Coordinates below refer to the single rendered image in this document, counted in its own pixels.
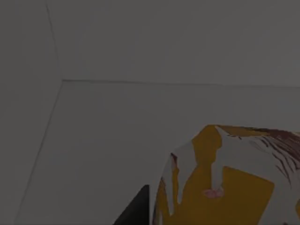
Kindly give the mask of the yellow and white printed book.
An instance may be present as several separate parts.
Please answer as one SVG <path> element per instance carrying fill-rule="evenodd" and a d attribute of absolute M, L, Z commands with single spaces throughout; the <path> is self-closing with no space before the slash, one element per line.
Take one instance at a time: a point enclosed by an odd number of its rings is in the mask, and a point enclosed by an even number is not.
<path fill-rule="evenodd" d="M 300 132 L 205 126 L 170 153 L 151 225 L 300 225 Z"/>

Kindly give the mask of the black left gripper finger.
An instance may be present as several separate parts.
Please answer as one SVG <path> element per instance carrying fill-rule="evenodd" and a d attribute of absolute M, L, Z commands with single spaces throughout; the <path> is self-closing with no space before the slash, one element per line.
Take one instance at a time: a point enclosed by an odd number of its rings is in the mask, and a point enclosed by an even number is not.
<path fill-rule="evenodd" d="M 113 225 L 150 225 L 150 186 L 144 185 Z"/>

